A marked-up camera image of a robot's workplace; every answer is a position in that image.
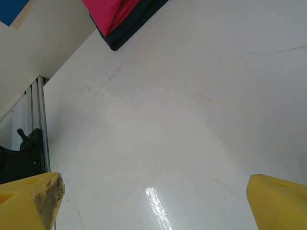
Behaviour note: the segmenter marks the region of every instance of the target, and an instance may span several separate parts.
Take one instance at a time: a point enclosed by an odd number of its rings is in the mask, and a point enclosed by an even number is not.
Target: marble floor
[[[170,0],[45,85],[57,230],[255,230],[249,177],[307,183],[307,1]]]

